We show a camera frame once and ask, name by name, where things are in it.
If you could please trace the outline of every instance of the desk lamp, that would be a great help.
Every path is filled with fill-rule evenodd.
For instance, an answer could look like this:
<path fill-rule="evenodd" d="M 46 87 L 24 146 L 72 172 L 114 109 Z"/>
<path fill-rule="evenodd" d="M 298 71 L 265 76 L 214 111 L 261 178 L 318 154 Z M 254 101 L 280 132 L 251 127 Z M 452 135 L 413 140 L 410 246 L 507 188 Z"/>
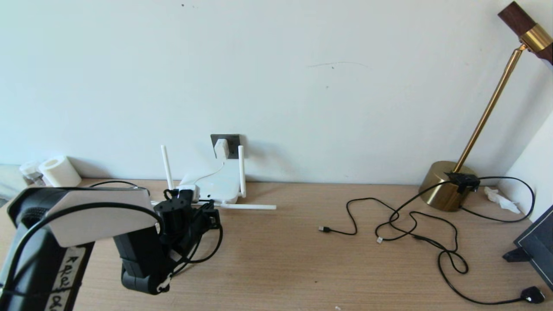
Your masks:
<path fill-rule="evenodd" d="M 476 139 L 484 128 L 488 117 L 497 103 L 501 92 L 505 88 L 511 73 L 513 72 L 522 52 L 528 50 L 534 53 L 538 58 L 545 59 L 553 65 L 553 39 L 549 34 L 537 24 L 528 14 L 516 3 L 512 2 L 509 6 L 499 12 L 499 17 L 509 26 L 519 37 L 521 46 L 516 48 L 503 71 L 501 79 L 495 88 L 484 114 L 480 118 L 478 125 L 472 133 L 461 157 L 455 162 L 438 161 L 432 164 L 419 191 L 423 191 L 435 184 L 450 180 L 451 173 L 473 174 L 476 173 L 465 166 L 463 163 L 468 157 Z M 428 205 L 443 211 L 458 211 L 459 207 L 467 198 L 470 188 L 464 190 L 455 183 L 446 183 L 427 191 L 421 198 Z"/>

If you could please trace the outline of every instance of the handwritten label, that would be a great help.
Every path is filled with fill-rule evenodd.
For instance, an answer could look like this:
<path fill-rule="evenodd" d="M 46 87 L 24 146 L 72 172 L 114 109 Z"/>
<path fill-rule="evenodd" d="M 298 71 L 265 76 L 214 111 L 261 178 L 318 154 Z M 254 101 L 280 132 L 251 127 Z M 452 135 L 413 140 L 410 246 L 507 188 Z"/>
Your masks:
<path fill-rule="evenodd" d="M 86 248 L 84 247 L 68 247 L 65 251 L 64 260 L 61 262 L 56 281 L 52 287 L 52 291 L 72 287 L 74 285 L 77 271 L 81 266 L 81 261 L 85 255 Z M 63 311 L 69 298 L 71 291 L 64 291 L 60 293 L 52 293 L 48 298 L 48 304 L 44 311 Z"/>

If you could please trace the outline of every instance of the robotic arm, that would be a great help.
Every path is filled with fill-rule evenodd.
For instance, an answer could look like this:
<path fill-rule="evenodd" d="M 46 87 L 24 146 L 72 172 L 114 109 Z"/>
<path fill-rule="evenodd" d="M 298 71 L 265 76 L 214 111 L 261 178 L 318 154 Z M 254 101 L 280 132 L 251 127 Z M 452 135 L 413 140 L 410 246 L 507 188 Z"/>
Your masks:
<path fill-rule="evenodd" d="M 106 237 L 113 237 L 123 261 L 126 288 L 153 295 L 168 291 L 172 276 L 186 264 L 215 254 L 222 226 L 213 201 L 191 206 L 198 201 L 196 187 L 165 194 L 167 200 L 152 211 L 145 189 L 23 191 L 8 207 L 17 230 L 0 273 L 0 310 L 72 310 L 94 242 Z M 211 229 L 219 229 L 217 247 L 208 257 L 191 260 L 189 254 Z"/>

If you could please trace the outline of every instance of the toilet paper roll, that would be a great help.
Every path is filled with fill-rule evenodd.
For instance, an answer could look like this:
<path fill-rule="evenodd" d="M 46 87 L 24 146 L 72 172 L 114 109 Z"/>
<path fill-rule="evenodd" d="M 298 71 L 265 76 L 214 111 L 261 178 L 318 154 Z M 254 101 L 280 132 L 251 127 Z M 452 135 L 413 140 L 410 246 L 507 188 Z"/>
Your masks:
<path fill-rule="evenodd" d="M 38 166 L 38 169 L 54 187 L 75 187 L 82 181 L 69 159 L 64 155 L 46 160 Z"/>

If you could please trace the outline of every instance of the gold lamp base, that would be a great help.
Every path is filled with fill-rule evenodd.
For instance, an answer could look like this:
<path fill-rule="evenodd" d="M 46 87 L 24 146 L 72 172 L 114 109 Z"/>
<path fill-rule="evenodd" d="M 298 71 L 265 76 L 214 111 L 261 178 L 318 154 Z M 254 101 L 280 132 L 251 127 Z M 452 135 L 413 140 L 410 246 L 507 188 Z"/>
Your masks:
<path fill-rule="evenodd" d="M 451 161 L 438 161 L 432 164 L 430 170 L 426 174 L 422 182 L 419 192 L 427 189 L 435 184 L 450 180 L 446 173 L 453 171 L 456 163 Z M 460 173 L 474 174 L 476 173 L 467 167 L 461 167 Z M 457 192 L 458 186 L 454 184 L 443 184 L 427 191 L 421 195 L 421 199 L 433 208 L 442 211 L 458 211 L 459 206 L 463 204 L 470 192 L 467 187 L 462 193 Z"/>

